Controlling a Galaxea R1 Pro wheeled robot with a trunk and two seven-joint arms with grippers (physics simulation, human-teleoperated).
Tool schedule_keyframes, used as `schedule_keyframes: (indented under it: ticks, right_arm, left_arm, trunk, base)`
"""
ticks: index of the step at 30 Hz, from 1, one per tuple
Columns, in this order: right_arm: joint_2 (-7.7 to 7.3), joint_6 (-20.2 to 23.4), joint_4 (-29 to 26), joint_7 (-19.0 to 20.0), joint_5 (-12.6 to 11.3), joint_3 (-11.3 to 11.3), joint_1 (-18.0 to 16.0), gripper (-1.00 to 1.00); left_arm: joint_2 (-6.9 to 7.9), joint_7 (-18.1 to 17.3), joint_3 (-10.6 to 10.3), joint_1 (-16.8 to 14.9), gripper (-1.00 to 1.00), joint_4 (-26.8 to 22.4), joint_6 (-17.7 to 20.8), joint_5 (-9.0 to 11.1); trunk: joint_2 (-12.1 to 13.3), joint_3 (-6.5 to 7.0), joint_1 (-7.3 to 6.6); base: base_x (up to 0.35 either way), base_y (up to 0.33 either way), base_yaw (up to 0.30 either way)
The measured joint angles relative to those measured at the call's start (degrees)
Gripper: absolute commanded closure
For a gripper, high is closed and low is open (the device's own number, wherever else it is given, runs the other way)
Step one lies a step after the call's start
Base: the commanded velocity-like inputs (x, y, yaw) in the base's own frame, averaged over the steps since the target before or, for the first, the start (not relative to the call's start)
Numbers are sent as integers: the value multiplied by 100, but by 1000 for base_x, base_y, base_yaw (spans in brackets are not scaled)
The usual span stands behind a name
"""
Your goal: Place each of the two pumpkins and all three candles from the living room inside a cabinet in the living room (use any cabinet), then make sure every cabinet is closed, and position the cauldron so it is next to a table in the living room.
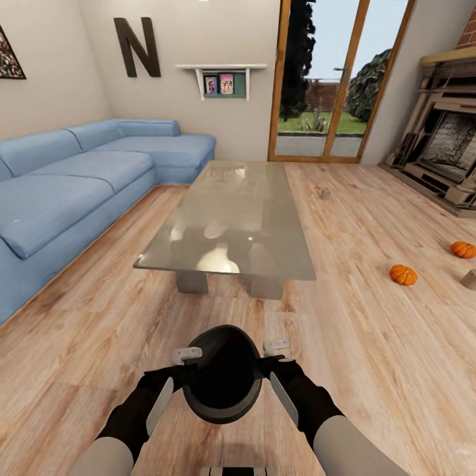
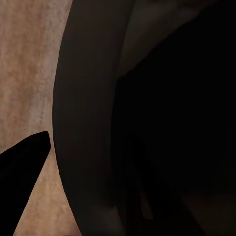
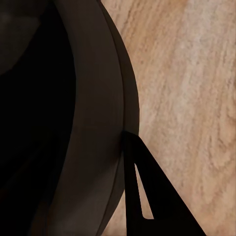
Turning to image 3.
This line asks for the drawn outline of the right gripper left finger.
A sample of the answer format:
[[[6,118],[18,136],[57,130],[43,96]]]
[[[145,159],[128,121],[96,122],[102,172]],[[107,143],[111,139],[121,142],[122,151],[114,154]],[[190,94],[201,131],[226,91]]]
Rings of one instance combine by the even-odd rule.
[[[60,150],[57,131],[0,164],[0,236],[27,236]]]

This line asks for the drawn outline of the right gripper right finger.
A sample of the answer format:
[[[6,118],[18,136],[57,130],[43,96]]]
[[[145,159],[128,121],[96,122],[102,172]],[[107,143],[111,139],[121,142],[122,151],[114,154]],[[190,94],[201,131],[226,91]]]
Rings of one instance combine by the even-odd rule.
[[[142,139],[129,131],[123,158],[127,236],[206,236]],[[154,219],[143,217],[134,163]]]

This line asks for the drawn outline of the cauldron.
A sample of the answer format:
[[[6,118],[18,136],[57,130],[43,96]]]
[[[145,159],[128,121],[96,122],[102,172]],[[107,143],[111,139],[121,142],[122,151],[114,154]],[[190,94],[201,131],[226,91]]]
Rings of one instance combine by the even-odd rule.
[[[57,131],[27,236],[101,236],[125,190],[123,133],[139,135],[135,73],[100,0],[0,0],[0,164]]]

